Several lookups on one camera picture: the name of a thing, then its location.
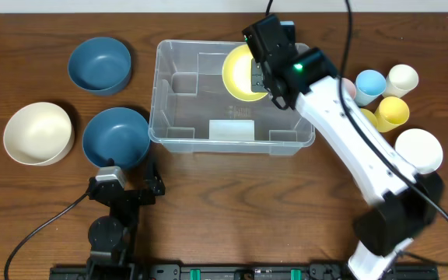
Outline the yellow small bowl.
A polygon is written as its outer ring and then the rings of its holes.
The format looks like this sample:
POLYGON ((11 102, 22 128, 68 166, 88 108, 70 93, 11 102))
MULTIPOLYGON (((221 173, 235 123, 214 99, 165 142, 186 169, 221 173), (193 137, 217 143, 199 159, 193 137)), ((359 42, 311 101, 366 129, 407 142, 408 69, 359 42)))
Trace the yellow small bowl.
POLYGON ((228 92, 238 100, 254 102, 267 96, 265 89, 253 92, 251 88, 251 70, 253 56, 249 47, 242 44, 234 48, 222 66, 222 80, 228 92))

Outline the pink cup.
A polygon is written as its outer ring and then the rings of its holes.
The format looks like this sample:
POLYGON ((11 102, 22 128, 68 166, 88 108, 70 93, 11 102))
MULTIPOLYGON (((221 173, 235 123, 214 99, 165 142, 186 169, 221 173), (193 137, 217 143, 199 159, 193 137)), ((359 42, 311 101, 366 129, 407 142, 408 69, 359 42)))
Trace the pink cup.
POLYGON ((341 83, 343 88, 349 94, 349 96, 354 100, 357 94, 355 84, 350 79, 347 78, 342 78, 341 83))

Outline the light blue cup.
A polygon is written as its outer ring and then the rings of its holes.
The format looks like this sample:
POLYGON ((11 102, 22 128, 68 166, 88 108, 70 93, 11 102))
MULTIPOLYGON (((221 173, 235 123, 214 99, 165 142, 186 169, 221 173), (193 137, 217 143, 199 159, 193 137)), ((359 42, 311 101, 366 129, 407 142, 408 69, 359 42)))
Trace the light blue cup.
POLYGON ((355 87, 355 102, 358 106, 365 107, 385 92, 387 82, 381 73, 368 69, 357 75, 355 87))

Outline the yellow cup front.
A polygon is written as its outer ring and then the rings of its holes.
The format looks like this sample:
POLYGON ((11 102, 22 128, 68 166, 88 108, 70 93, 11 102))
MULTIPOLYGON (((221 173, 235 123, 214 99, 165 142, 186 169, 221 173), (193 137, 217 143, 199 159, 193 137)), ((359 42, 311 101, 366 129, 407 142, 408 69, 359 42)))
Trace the yellow cup front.
POLYGON ((376 119, 376 116, 373 112, 370 110, 367 110, 365 108, 361 108, 360 111, 362 114, 369 120, 369 122, 372 124, 374 128, 377 128, 378 120, 376 119))

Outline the yellow cup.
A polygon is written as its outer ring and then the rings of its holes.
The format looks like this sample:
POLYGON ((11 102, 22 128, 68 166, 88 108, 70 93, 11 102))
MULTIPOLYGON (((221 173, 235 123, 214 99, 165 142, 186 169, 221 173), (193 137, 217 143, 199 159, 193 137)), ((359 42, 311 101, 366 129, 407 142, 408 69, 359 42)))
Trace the yellow cup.
POLYGON ((365 108, 361 108, 360 111, 362 114, 369 120, 369 122, 372 124, 374 128, 377 128, 378 120, 376 119, 376 116, 373 112, 370 110, 367 110, 365 108))
POLYGON ((402 99, 389 96, 381 100, 374 115, 377 121, 377 131, 389 132, 407 122, 410 110, 402 99))

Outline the cream cup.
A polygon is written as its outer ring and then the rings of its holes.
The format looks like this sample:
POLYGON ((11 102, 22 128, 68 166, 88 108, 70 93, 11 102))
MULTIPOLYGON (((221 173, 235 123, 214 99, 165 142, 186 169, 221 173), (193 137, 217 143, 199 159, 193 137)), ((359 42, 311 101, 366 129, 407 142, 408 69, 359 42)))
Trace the cream cup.
POLYGON ((417 87, 419 76, 410 65, 399 64, 389 71, 386 82, 386 89, 382 96, 402 98, 417 87))

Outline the white small bowl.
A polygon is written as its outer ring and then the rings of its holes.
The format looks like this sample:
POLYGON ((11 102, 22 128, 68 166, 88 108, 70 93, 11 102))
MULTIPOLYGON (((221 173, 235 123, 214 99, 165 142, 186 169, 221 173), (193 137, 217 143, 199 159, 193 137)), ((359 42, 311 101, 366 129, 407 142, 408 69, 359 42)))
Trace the white small bowl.
POLYGON ((443 162, 443 148, 438 139, 420 128, 402 132, 397 137, 394 148, 420 174, 437 171, 443 162))

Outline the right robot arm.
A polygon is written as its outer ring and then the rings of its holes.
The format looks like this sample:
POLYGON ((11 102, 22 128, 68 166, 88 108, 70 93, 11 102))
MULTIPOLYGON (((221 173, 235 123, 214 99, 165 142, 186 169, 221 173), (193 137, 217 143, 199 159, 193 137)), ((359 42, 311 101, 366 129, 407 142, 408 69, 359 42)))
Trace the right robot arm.
POLYGON ((263 84, 281 110, 296 110, 337 153, 370 210, 353 228, 359 243, 348 269, 381 279, 399 254, 434 222, 444 184, 398 155, 340 86, 338 70, 319 48, 298 51, 277 16, 243 30, 263 84))

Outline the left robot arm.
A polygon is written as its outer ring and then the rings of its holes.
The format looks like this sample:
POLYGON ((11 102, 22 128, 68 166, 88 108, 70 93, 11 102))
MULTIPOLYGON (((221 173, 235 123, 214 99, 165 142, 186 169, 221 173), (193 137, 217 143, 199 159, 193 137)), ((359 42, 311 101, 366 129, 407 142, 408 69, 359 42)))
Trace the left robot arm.
POLYGON ((143 177, 146 188, 127 190, 126 177, 112 159, 89 179, 89 199, 109 208, 109 214, 95 220, 88 232, 91 245, 86 264, 86 280, 145 279, 145 269, 134 260, 139 208, 156 203, 166 187, 150 156, 143 177))

